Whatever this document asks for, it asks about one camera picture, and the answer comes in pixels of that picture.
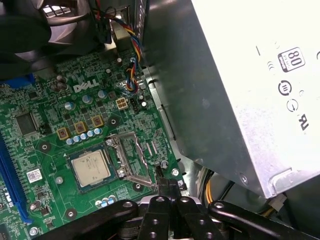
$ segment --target blue ram slot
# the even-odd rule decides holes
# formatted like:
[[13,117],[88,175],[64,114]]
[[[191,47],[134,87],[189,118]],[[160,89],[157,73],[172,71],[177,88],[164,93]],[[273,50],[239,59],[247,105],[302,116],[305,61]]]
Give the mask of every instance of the blue ram slot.
[[10,194],[12,203],[17,207],[21,219],[25,223],[33,221],[28,217],[27,198],[19,181],[16,169],[8,152],[4,138],[0,133],[0,174]]

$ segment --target black fan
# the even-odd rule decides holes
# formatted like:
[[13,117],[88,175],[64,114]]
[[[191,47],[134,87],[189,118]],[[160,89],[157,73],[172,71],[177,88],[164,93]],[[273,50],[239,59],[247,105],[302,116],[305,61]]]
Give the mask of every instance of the black fan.
[[0,0],[0,79],[26,75],[102,44],[87,0]]

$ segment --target cable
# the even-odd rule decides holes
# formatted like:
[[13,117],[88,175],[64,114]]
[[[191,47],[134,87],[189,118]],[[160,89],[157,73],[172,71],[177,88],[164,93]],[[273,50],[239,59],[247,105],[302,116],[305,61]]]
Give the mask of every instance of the cable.
[[231,188],[235,185],[233,181],[229,181],[228,184],[225,186],[222,194],[217,198],[218,200],[224,200],[227,194],[230,192]]

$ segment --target green circuit board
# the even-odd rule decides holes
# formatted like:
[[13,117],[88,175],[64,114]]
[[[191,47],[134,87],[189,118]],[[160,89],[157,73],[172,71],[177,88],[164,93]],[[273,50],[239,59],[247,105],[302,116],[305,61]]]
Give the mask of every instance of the green circuit board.
[[[0,239],[29,240],[114,201],[139,201],[155,191],[155,169],[162,161],[168,162],[164,176],[184,184],[181,172],[172,175],[179,167],[140,69],[137,93],[125,88],[132,56],[130,50],[120,53],[119,66],[116,60],[92,53],[57,65],[50,77],[35,75],[35,84],[0,88],[0,131],[33,221],[21,220],[0,177]],[[64,84],[62,90],[55,89],[57,74],[67,89]],[[81,141],[74,140],[82,133]],[[117,140],[109,136],[117,137],[132,174],[147,176],[152,187],[121,176],[128,170],[117,149],[106,143]],[[32,228],[37,235],[30,235]]]

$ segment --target dell logo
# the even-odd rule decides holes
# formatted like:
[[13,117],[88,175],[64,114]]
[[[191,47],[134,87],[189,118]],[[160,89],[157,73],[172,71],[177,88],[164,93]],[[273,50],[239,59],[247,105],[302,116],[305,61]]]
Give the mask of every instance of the dell logo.
[[99,86],[100,84],[98,82],[96,82],[95,79],[92,80],[92,83],[91,81],[87,81],[87,82],[83,82],[81,83],[81,85],[74,85],[73,86],[73,90],[75,93],[80,93],[82,90],[87,90],[88,88],[93,88],[93,87],[96,87],[96,86]]

